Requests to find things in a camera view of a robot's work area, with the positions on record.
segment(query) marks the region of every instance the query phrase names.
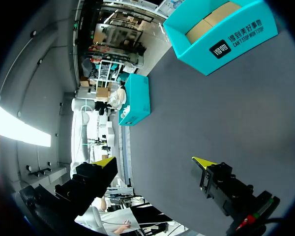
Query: light fixture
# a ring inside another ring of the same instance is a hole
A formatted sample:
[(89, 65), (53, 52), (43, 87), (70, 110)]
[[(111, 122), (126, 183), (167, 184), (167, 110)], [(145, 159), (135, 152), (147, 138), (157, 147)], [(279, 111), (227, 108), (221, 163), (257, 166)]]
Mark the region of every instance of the light fixture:
[(0, 135), (28, 144), (51, 146), (51, 136), (17, 119), (0, 107)]
[(115, 14), (115, 13), (117, 13), (118, 12), (118, 9), (113, 13), (113, 14), (111, 14), (105, 21), (104, 21), (104, 24), (106, 24), (109, 20), (110, 20), (110, 18), (112, 18), (113, 17), (113, 15)]

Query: box on shelf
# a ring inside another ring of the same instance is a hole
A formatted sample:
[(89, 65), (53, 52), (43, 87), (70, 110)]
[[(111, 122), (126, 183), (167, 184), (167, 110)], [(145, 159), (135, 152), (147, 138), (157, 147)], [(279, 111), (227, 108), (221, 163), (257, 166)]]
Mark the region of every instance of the box on shelf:
[(178, 59), (205, 75), (278, 34), (263, 0), (185, 0), (164, 28)]
[[(127, 101), (119, 111), (119, 125), (133, 126), (151, 114), (148, 77), (130, 74), (125, 88)], [(130, 111), (121, 118), (123, 109), (128, 105), (130, 105)]]
[(108, 88), (98, 87), (96, 91), (96, 100), (99, 102), (107, 102), (109, 97)]
[(90, 85), (96, 85), (96, 80), (89, 80), (88, 82)]
[(89, 87), (89, 79), (85, 76), (80, 77), (80, 84), (82, 87)]

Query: gray wall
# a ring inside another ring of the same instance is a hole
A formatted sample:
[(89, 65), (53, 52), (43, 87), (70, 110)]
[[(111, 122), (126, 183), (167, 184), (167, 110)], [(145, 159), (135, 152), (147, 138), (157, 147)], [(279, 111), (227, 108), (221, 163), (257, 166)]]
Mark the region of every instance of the gray wall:
[[(20, 120), (50, 134), (52, 141), (51, 147), (37, 150), (35, 145), (0, 137), (0, 166), (16, 190), (21, 187), (20, 180), (28, 178), (26, 165), (38, 169), (38, 155), (41, 168), (47, 166), (47, 161), (57, 165), (58, 143), (66, 153), (66, 159), (61, 160), (69, 162), (71, 159), (68, 137), (71, 136), (72, 115), (65, 116), (60, 128), (59, 104), (63, 102), (64, 92), (73, 94), (77, 86), (70, 55), (75, 13), (72, 9), (76, 4), (76, 0), (50, 0), (42, 6), (15, 39), (0, 71), (1, 87), (13, 60), (30, 39), (30, 32), (37, 30), (37, 36), (20, 55), (5, 81), (0, 106), (15, 117), (21, 111)], [(43, 63), (38, 66), (39, 59), (43, 59)]]

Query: desk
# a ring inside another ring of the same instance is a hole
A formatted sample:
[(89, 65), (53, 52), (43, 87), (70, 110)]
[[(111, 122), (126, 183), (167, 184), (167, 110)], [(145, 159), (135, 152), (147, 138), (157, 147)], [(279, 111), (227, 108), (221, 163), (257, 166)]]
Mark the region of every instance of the desk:
[(232, 222), (199, 189), (192, 156), (226, 162), (254, 194), (295, 200), (295, 43), (285, 30), (209, 76), (171, 48), (149, 74), (151, 115), (131, 127), (135, 191), (206, 236)]

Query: metal rack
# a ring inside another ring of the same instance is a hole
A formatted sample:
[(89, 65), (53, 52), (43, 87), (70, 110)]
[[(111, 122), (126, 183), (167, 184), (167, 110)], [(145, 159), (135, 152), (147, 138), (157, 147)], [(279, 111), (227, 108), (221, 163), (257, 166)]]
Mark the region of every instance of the metal rack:
[[(108, 62), (109, 63), (109, 69), (108, 69), (108, 73), (107, 73), (107, 76), (105, 79), (101, 79), (100, 77), (100, 72), (101, 72), (101, 67), (102, 67), (102, 62)], [(118, 67), (118, 72), (117, 72), (117, 75), (116, 75), (116, 78), (114, 80), (112, 79), (109, 79), (109, 72), (110, 72), (110, 69), (112, 67), (113, 64), (118, 64), (119, 67)], [(103, 86), (104, 88), (107, 87), (108, 85), (108, 82), (115, 82), (117, 83), (117, 78), (118, 78), (118, 75), (120, 73), (120, 70), (121, 70), (121, 67), (124, 65), (123, 62), (117, 62), (117, 61), (112, 61), (112, 60), (102, 60), (100, 63), (99, 63), (99, 69), (98, 69), (98, 78), (97, 79), (94, 79), (96, 81), (96, 91), (97, 91), (97, 88), (98, 88), (98, 82), (99, 81), (102, 81), (102, 82), (105, 82), (105, 85)]]

